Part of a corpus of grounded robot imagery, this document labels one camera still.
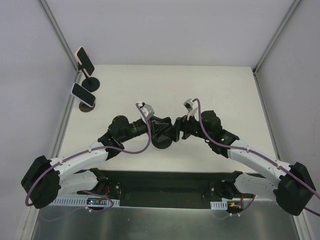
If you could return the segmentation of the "black phone pink case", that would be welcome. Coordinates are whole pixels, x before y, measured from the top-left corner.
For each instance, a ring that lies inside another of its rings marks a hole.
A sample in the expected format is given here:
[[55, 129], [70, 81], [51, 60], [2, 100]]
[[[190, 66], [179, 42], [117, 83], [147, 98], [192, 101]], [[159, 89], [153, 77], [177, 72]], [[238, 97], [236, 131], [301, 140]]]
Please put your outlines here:
[[82, 46], [80, 46], [79, 49], [75, 52], [75, 57], [77, 59], [77, 62], [81, 65], [82, 70], [84, 70], [84, 72], [88, 76], [91, 76], [95, 70], [95, 67]]

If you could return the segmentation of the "black phone dark case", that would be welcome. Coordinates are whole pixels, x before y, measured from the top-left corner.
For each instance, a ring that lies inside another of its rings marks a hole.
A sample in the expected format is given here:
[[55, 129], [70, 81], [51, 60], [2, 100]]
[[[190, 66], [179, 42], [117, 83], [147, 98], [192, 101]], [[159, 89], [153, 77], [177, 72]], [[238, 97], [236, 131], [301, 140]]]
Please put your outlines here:
[[168, 126], [163, 129], [160, 136], [163, 138], [166, 138], [166, 139], [171, 139], [173, 142], [175, 142], [177, 134], [176, 134], [176, 130], [173, 126]]

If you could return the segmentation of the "black clamp phone stand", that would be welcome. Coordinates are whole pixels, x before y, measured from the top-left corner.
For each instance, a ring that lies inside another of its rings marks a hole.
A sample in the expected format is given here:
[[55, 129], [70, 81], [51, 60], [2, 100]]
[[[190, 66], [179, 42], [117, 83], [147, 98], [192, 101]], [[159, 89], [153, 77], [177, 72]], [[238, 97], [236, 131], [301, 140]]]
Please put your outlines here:
[[91, 93], [98, 90], [100, 87], [100, 81], [96, 77], [88, 76], [84, 67], [81, 64], [78, 64], [77, 67], [79, 71], [82, 71], [85, 77], [85, 79], [81, 83], [81, 86]]

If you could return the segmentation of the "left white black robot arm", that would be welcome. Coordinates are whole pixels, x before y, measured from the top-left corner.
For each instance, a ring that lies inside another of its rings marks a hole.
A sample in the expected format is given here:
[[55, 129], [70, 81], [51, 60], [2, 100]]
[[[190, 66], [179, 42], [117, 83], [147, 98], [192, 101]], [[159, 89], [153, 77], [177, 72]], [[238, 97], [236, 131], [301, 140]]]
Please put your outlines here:
[[[163, 136], [170, 127], [170, 117], [141, 117], [129, 122], [126, 116], [119, 115], [112, 120], [107, 132], [86, 149], [65, 157], [37, 157], [21, 180], [21, 186], [26, 192], [26, 206], [42, 209], [58, 196], [83, 190], [96, 195], [106, 194], [106, 178], [99, 170], [80, 171], [110, 160], [119, 153], [141, 154], [150, 145], [154, 145], [157, 137]], [[141, 135], [147, 135], [145, 147], [138, 151], [125, 149], [125, 142]]]

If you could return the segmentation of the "wooden base wedge phone stand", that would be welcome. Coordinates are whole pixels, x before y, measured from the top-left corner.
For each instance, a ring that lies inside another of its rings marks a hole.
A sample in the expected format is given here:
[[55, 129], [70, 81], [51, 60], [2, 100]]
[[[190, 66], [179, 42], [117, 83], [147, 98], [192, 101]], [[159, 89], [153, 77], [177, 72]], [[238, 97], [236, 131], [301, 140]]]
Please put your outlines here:
[[94, 104], [93, 106], [88, 106], [83, 102], [80, 102], [78, 105], [78, 108], [81, 112], [83, 113], [88, 113], [91, 112], [94, 108], [95, 108], [96, 104]]

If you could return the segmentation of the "black round base phone stand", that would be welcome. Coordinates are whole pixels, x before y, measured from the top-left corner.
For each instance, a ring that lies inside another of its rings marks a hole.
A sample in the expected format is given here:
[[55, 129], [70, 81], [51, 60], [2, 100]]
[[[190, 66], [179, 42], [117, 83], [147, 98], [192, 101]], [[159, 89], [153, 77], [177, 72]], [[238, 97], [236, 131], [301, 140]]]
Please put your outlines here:
[[171, 139], [166, 139], [163, 141], [152, 140], [151, 142], [155, 148], [160, 149], [160, 150], [164, 150], [164, 149], [169, 148], [173, 141]]

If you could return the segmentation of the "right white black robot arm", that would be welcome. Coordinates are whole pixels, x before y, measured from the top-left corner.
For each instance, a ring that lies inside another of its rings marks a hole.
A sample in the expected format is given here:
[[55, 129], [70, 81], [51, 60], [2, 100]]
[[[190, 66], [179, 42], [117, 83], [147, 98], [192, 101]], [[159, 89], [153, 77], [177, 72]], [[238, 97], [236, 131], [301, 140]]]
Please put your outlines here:
[[319, 197], [307, 168], [296, 162], [290, 164], [271, 159], [250, 148], [237, 135], [225, 130], [212, 110], [193, 116], [178, 117], [165, 131], [177, 142], [189, 136], [204, 139], [211, 150], [227, 159], [239, 162], [254, 170], [260, 177], [237, 172], [235, 179], [227, 180], [225, 192], [230, 197], [252, 194], [275, 201], [287, 213], [298, 216], [313, 196]]

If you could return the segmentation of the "black phone lilac case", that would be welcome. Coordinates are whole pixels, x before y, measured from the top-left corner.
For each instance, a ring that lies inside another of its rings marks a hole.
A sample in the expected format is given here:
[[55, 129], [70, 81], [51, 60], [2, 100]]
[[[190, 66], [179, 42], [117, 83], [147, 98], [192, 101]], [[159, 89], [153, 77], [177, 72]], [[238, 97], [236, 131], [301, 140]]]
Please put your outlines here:
[[70, 94], [88, 107], [93, 107], [96, 103], [96, 97], [76, 82], [73, 83]]

